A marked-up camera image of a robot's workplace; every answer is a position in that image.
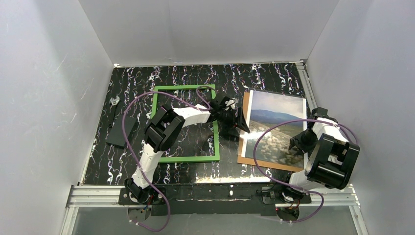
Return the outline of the green picture frame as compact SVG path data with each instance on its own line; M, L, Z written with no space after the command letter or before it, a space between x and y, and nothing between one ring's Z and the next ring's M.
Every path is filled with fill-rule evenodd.
M178 86L155 86L155 92L164 92L164 91L176 91L176 90L196 90L202 88L202 85L178 85ZM184 108L184 111L175 112L182 117L184 117L185 122L183 128L186 128L190 125L203 124L202 120L207 120L206 118L201 118L201 112L196 112L194 108ZM205 162L218 162L220 160L220 150L219 150L219 131L218 131L218 122L213 122L213 144L208 142L211 147L213 147L213 155L209 156L178 156L178 157L161 157L159 163L205 163Z

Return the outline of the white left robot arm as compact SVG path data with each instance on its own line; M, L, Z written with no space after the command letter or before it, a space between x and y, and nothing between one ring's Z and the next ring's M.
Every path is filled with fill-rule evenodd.
M141 157L135 158L137 169L125 180L128 193L141 199L147 187L151 187L154 172L162 154L176 142L181 130L190 125L217 121L222 129L220 136L239 137L239 130L249 133L242 107L238 100L221 94L210 100L202 99L197 105L185 102L186 108L161 106L144 129L144 147Z

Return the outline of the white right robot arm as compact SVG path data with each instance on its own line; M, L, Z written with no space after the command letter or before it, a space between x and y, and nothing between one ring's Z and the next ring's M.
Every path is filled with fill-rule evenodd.
M307 128L290 138L292 148L308 157L304 170L293 173L288 181L298 191L344 189L360 153L360 147L341 134L337 120L322 107L313 109Z

